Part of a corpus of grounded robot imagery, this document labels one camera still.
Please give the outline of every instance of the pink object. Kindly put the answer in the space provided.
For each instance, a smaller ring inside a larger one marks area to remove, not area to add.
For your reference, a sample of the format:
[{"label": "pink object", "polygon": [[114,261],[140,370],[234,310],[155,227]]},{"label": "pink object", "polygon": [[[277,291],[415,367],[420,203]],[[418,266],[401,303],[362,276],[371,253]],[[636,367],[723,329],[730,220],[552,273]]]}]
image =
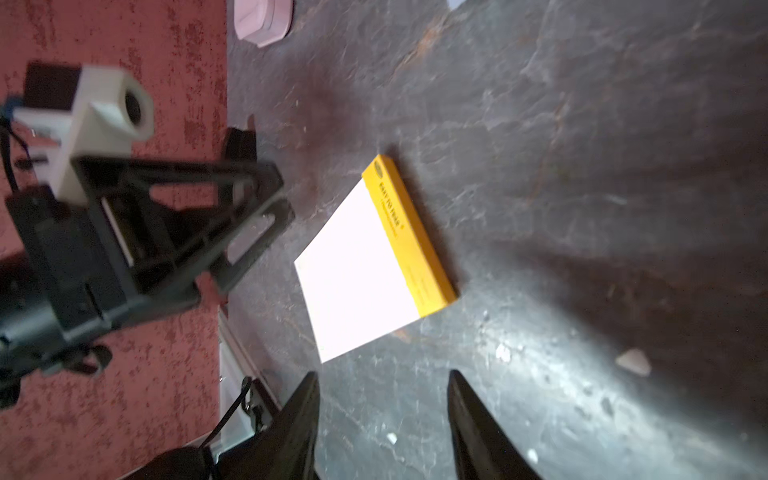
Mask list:
[{"label": "pink object", "polygon": [[288,33],[293,0],[235,0],[235,33],[240,40],[266,47]]}]

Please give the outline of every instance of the red carpet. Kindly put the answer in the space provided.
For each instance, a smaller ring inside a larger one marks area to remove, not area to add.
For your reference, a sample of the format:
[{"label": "red carpet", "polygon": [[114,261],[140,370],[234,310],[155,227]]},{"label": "red carpet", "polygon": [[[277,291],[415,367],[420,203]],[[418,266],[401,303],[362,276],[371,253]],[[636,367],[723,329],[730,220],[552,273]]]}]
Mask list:
[{"label": "red carpet", "polygon": [[[218,156],[227,118],[225,2],[0,0],[0,7],[0,100],[21,92],[32,59],[123,65],[155,103],[155,136],[135,153]],[[0,195],[8,192],[0,172]],[[183,205],[185,195],[173,200]],[[21,247],[0,206],[0,257]],[[0,478],[112,480],[213,428],[214,306],[104,343],[114,360],[99,379],[35,374],[22,382],[18,406],[0,413]]]}]

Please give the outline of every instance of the cable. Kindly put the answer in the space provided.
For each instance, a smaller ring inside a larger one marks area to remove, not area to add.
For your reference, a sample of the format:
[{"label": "cable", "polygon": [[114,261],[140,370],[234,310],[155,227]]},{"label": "cable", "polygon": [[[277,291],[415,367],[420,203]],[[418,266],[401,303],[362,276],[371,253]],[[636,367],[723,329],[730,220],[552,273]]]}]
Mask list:
[{"label": "cable", "polygon": [[5,176],[8,178],[8,184],[11,186],[11,192],[18,192],[18,183],[16,182],[16,176],[13,173],[13,165],[11,163],[11,139],[16,140],[24,153],[27,154],[27,160],[31,163],[32,158],[29,156],[29,146],[21,137],[19,137],[11,128],[11,121],[5,117],[0,117],[0,155],[2,155],[2,166],[5,170]]}]

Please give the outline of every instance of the rust stain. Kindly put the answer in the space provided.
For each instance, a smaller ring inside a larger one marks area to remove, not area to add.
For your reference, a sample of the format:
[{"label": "rust stain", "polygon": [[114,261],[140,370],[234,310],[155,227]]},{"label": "rust stain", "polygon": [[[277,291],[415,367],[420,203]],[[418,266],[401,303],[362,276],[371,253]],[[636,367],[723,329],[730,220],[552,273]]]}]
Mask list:
[{"label": "rust stain", "polygon": [[294,22],[291,32],[296,33],[297,31],[304,28],[306,24],[310,23],[310,20],[312,20],[312,18],[326,3],[328,3],[328,0],[320,0],[319,2],[317,2],[317,5],[307,10],[306,13],[302,15],[301,18],[298,18],[296,22]]},{"label": "rust stain", "polygon": [[526,200],[528,207],[533,204],[533,200],[536,200],[536,197],[541,192],[541,187],[544,184],[544,174],[546,167],[549,164],[549,160],[552,157],[552,154],[554,153],[554,149],[558,146],[560,141],[560,133],[563,130],[563,110],[565,109],[565,105],[568,104],[569,98],[570,96],[566,96],[554,110],[554,132],[552,133],[552,139],[549,141],[549,145],[547,146],[547,151],[541,159],[541,163],[538,165],[536,183],[534,184],[531,194],[528,195],[528,199]]},{"label": "rust stain", "polygon": [[411,341],[413,341],[413,338],[408,333],[406,333],[405,329],[395,330],[392,332],[392,335],[396,336],[403,343],[411,343]]},{"label": "rust stain", "polygon": [[442,37],[442,33],[449,26],[449,14],[440,15],[439,17],[429,22],[427,29],[424,31],[424,35],[422,35],[421,39],[416,43],[416,46],[407,54],[405,54],[400,62],[398,62],[394,72],[392,73],[392,77],[394,78],[399,71],[409,66],[413,62],[424,58],[424,55],[428,54],[432,50],[432,48],[435,46],[435,43],[437,43],[440,37]]}]

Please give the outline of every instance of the yellow sticky note pad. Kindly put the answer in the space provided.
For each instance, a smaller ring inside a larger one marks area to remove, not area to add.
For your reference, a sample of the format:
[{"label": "yellow sticky note pad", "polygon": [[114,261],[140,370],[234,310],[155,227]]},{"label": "yellow sticky note pad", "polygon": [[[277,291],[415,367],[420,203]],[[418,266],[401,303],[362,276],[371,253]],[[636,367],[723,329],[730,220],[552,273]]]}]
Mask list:
[{"label": "yellow sticky note pad", "polygon": [[392,159],[379,155],[362,173],[362,179],[376,205],[419,315],[430,315],[456,300]]}]

